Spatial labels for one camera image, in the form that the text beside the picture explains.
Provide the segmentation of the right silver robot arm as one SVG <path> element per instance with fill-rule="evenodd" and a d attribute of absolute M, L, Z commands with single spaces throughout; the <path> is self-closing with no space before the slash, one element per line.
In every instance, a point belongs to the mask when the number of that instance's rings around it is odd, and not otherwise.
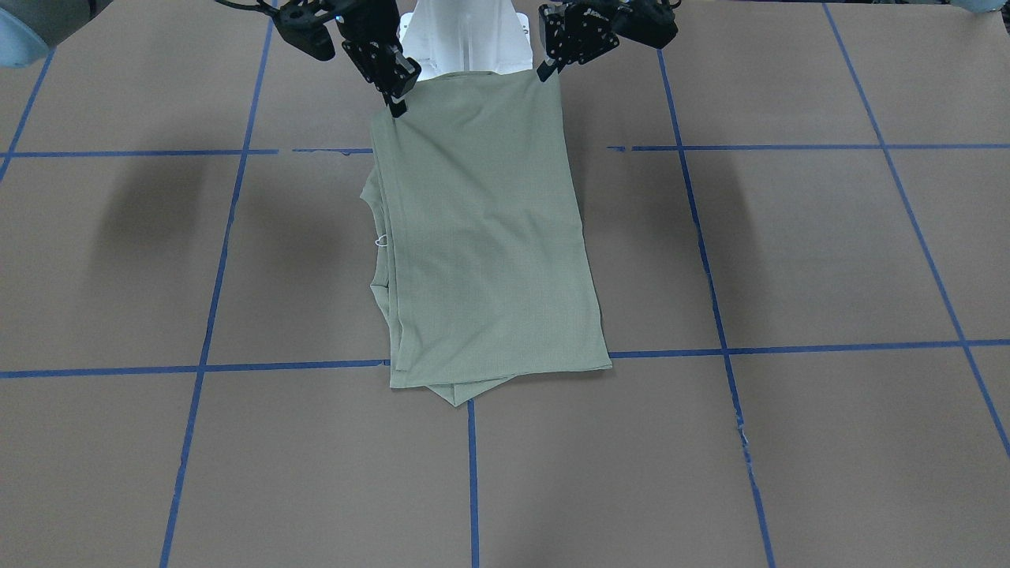
<path fill-rule="evenodd" d="M 2 65 L 28 67 L 43 60 L 107 9 L 109 1 L 3 1 Z M 365 82 L 381 93 L 393 118 L 407 111 L 405 95 L 421 75 L 399 40 L 401 13 L 395 1 L 223 1 L 235 10 L 267 16 L 282 39 L 317 61 L 336 55 L 326 25 L 335 22 L 342 48 Z"/>

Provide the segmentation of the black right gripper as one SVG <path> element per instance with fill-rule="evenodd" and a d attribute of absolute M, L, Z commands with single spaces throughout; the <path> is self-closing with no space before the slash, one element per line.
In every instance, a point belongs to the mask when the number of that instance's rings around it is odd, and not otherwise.
<path fill-rule="evenodd" d="M 385 97 L 393 119 L 407 111 L 405 95 L 422 68 L 404 53 L 399 40 L 401 13 L 396 1 L 332 1 L 342 46 L 358 72 Z"/>

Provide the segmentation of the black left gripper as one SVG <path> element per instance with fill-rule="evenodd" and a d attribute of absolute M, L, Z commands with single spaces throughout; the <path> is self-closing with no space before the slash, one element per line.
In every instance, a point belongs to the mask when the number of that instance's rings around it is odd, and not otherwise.
<path fill-rule="evenodd" d="M 678 1 L 552 1 L 538 7 L 544 61 L 541 83 L 569 65 L 584 65 L 619 48 L 621 39 L 666 48 L 678 35 Z"/>

